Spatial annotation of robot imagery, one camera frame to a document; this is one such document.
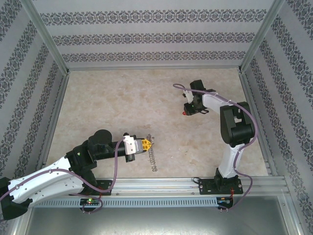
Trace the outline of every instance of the enclosure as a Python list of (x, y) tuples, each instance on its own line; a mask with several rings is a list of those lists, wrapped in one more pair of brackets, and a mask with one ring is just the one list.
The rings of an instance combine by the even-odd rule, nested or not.
[[(119, 158), (98, 214), (80, 214), (79, 198), (65, 195), (1, 222), (1, 234), (52, 234), (55, 224), (58, 234), (313, 234), (312, 3), (2, 0), (1, 176), (50, 165), (99, 129), (113, 141), (150, 134), (154, 159)], [(253, 186), (229, 214), (206, 208), (192, 182), (215, 175), (225, 147), (217, 113), (182, 114), (187, 99), (172, 85), (198, 79), (247, 101), (258, 123), (238, 166)], [(111, 179), (114, 160), (93, 173)]]

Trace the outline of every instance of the wall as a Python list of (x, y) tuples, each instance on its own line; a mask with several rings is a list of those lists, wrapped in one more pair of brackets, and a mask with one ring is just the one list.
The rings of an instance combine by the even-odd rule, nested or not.
[(64, 76), (21, 3), (0, 8), (0, 177), (12, 179), (36, 170)]
[(67, 66), (238, 66), (273, 0), (35, 0)]
[(286, 1), (245, 71), (280, 175), (313, 234), (313, 0)]

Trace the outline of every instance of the yellow gripper part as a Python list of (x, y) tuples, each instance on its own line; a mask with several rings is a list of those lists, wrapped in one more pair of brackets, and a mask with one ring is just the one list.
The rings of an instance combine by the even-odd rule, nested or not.
[(151, 148), (151, 146), (152, 146), (151, 142), (146, 140), (146, 139), (141, 140), (141, 141), (142, 141), (143, 150), (148, 151)]

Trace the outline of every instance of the beige floor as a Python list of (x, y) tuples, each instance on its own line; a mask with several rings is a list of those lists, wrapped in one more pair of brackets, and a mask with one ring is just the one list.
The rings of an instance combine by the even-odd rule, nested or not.
[[(118, 177), (214, 176), (224, 149), (219, 115), (183, 116), (186, 99), (173, 83), (188, 86), (202, 79), (207, 89), (233, 101), (245, 96), (236, 69), (112, 70), (71, 72), (47, 164), (58, 160), (99, 129), (118, 141), (124, 132), (155, 137), (157, 172), (147, 153), (125, 163), (119, 158)], [(113, 159), (98, 161), (96, 177), (113, 176)], [(267, 175), (259, 144), (245, 150), (239, 170)]]

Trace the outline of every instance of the spring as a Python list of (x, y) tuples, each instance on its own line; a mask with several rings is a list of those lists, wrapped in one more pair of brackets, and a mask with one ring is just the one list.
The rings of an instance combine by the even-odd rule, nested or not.
[[(153, 139), (154, 139), (154, 138), (151, 137), (151, 134), (148, 134), (148, 135), (147, 135), (147, 140), (150, 141), (151, 144), (153, 144), (153, 143), (152, 143)], [(153, 166), (151, 167), (151, 169), (152, 169), (153, 172), (156, 172), (156, 171), (157, 171), (156, 159), (155, 159), (155, 154), (154, 154), (154, 152), (153, 152), (153, 147), (152, 147), (152, 146), (151, 146), (151, 148), (148, 150), (148, 153), (149, 153), (150, 164), (153, 165)]]

